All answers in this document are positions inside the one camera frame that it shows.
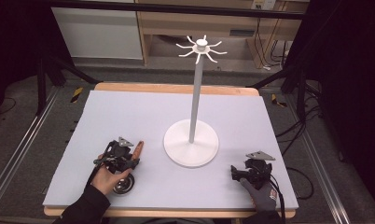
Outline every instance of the round white base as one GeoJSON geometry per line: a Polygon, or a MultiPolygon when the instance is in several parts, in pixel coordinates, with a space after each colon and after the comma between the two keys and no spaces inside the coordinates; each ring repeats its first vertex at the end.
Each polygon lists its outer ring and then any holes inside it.
{"type": "Polygon", "coordinates": [[[173,124],[164,135],[164,148],[168,156],[185,167],[200,167],[211,161],[219,149],[215,130],[197,120],[194,142],[189,143],[190,119],[173,124]]]}

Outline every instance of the wooden table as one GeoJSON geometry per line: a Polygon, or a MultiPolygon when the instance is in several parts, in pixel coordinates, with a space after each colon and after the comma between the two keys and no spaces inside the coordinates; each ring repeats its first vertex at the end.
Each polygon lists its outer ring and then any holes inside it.
{"type": "MultiPolygon", "coordinates": [[[[167,93],[191,93],[193,86],[168,85],[168,84],[142,84],[142,83],[100,83],[95,87],[96,91],[139,91],[139,92],[167,92],[167,93]]],[[[253,95],[259,96],[256,89],[236,88],[226,86],[201,86],[201,94],[223,95],[253,95]]],[[[65,207],[45,206],[45,214],[59,216],[65,207]]],[[[253,211],[229,211],[229,210],[164,210],[164,209],[108,209],[105,217],[249,217],[253,211]]],[[[287,218],[296,214],[295,210],[285,211],[287,218]]]]}

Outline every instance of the white pole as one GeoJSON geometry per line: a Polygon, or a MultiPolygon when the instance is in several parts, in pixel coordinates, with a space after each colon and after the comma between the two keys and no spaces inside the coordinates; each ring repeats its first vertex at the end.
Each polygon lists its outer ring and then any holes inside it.
{"type": "Polygon", "coordinates": [[[193,89],[193,101],[191,105],[191,116],[190,116],[190,134],[188,141],[189,143],[194,142],[194,135],[196,132],[197,113],[199,110],[200,90],[201,90],[201,79],[202,69],[204,66],[204,57],[200,57],[199,62],[196,64],[194,71],[194,89],[193,89]]]}

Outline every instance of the white mug tree stand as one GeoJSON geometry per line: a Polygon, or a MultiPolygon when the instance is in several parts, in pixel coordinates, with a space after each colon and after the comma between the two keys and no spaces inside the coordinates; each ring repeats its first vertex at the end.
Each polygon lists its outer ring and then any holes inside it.
{"type": "Polygon", "coordinates": [[[205,54],[212,62],[217,63],[211,58],[209,52],[216,54],[226,54],[226,52],[216,52],[211,49],[211,47],[216,47],[222,43],[221,41],[215,45],[208,45],[205,38],[206,35],[203,39],[193,42],[188,36],[188,41],[193,44],[191,47],[176,44],[179,48],[191,49],[191,52],[179,55],[179,57],[187,57],[192,53],[197,53],[191,118],[176,122],[164,135],[164,148],[167,155],[177,164],[188,168],[201,167],[207,164],[214,158],[219,149],[219,139],[215,130],[207,123],[197,120],[204,65],[204,57],[201,57],[201,55],[205,54]]]}

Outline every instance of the black sleeve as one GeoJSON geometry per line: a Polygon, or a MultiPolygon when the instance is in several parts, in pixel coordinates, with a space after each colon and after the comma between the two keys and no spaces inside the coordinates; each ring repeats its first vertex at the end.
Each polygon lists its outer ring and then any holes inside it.
{"type": "Polygon", "coordinates": [[[97,188],[88,186],[82,196],[69,205],[53,224],[98,224],[109,205],[108,199],[97,188]]]}
{"type": "Polygon", "coordinates": [[[243,219],[243,224],[282,224],[276,211],[264,211],[243,219]]]}

